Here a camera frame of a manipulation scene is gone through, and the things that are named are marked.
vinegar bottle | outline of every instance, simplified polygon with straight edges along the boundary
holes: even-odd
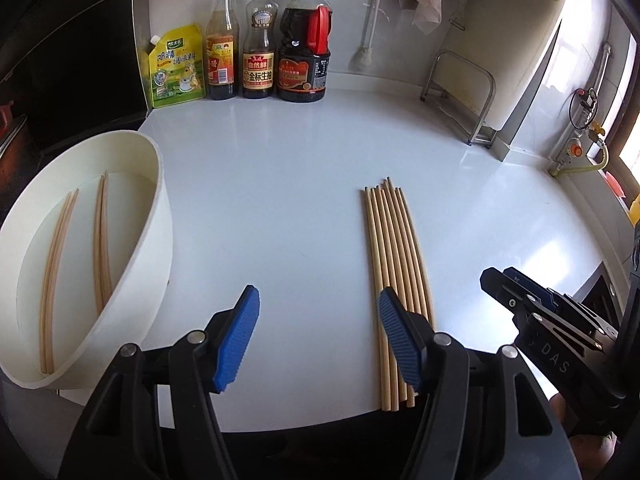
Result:
[[[207,25],[207,81],[209,97],[229,99],[238,94],[240,27],[234,0],[216,0]]]

black cable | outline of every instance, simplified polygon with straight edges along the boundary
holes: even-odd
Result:
[[[596,91],[593,88],[589,88],[588,93],[593,98],[594,109],[590,112],[589,119],[584,126],[576,126],[574,123],[574,118],[571,117],[571,110],[574,107],[575,96],[579,91],[584,92],[584,89],[578,88],[576,91],[574,91],[574,94],[571,96],[571,101],[569,102],[569,122],[571,123],[571,126],[573,126],[576,130],[586,130],[589,126],[591,126],[591,123],[593,123],[593,120],[596,118],[596,115],[598,113],[598,95],[596,94]]]

white countertop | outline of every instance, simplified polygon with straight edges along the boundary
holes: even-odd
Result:
[[[260,317],[238,378],[214,396],[223,431],[306,426],[380,406],[361,190],[391,176],[416,224],[436,328],[469,348],[512,342],[485,295],[486,267],[515,266],[574,293],[602,254],[558,184],[467,146],[418,99],[330,89],[314,104],[200,100],[140,128],[164,156],[174,218],[171,279],[145,349],[235,305]],[[161,420],[170,420],[166,391]]]

orange valve knob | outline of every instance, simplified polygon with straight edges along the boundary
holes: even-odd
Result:
[[[567,146],[566,152],[571,156],[582,156],[582,145],[580,140],[574,140]]]

white plastic basin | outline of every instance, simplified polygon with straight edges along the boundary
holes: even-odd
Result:
[[[93,232],[100,176],[108,173],[113,294],[101,314]],[[68,192],[79,189],[53,302],[55,372],[40,370],[44,269]],[[0,228],[0,367],[25,388],[93,388],[120,346],[140,343],[164,296],[173,254],[162,156],[146,135],[101,134],[72,147],[27,186]]]

